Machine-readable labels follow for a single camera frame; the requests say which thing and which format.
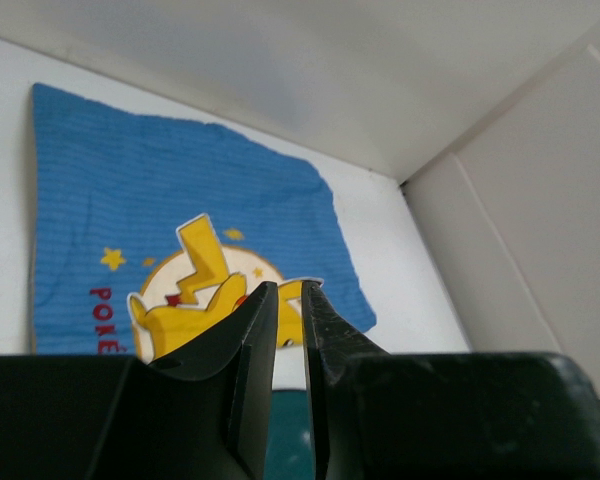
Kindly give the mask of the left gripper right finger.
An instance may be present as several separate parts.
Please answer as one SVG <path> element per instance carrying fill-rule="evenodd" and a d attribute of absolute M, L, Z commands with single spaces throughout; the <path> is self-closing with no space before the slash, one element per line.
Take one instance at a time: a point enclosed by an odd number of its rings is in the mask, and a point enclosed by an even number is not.
<path fill-rule="evenodd" d="M 368 339 L 336 312 L 315 281 L 301 293 L 304 358 L 317 479 L 403 479 L 404 443 L 386 426 L 389 388 L 405 358 Z"/>

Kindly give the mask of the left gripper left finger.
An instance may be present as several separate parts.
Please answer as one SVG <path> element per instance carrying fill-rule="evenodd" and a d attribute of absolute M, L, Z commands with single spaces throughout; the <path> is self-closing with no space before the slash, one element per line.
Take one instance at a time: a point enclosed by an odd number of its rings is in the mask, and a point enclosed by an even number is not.
<path fill-rule="evenodd" d="M 184 346 L 125 358 L 87 478 L 262 478 L 277 326 L 263 282 Z"/>

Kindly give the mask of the dark teal square plate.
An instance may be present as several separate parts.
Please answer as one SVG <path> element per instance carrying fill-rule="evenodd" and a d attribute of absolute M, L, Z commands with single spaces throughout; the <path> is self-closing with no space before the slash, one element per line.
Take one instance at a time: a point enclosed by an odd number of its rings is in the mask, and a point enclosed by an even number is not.
<path fill-rule="evenodd" d="M 313 479 L 313 450 L 305 390 L 272 394 L 264 479 Z"/>

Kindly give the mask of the blue Pikachu cloth placemat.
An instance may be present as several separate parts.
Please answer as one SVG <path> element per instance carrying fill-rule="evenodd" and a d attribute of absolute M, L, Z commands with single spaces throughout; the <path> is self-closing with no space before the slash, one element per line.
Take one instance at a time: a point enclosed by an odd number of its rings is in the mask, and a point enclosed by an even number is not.
<path fill-rule="evenodd" d="M 279 297 L 279 347 L 302 340 L 318 282 L 360 331 L 376 316 L 333 195 L 308 162 L 218 124 L 131 114 L 37 84 L 33 324 L 40 354 L 154 361 Z"/>

